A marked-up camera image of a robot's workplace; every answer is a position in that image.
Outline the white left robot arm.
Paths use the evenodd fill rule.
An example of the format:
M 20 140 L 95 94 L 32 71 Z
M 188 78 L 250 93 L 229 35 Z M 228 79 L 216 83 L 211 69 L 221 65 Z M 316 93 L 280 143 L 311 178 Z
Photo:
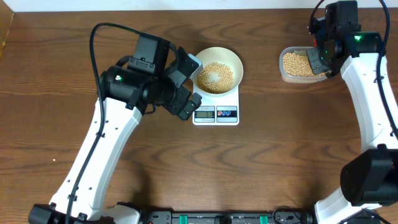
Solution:
M 65 181 L 49 204 L 35 204 L 29 223 L 139 223 L 141 213 L 127 203 L 104 208 L 109 181 L 133 130 L 148 105 L 163 106 L 186 121 L 201 96 L 183 87 L 202 62 L 183 49 L 166 59 L 125 56 L 102 74 L 95 73 L 98 100 L 85 140 Z

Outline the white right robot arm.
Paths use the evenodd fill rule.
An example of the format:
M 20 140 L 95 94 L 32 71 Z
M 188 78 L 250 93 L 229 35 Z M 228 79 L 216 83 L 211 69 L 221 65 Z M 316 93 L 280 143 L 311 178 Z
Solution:
M 380 223 L 377 209 L 397 202 L 397 103 L 389 82 L 387 34 L 364 32 L 356 1 L 325 6 L 310 16 L 316 46 L 307 52 L 312 72 L 340 75 L 352 97 L 361 153 L 347 163 L 336 191 L 315 203 L 307 223 Z

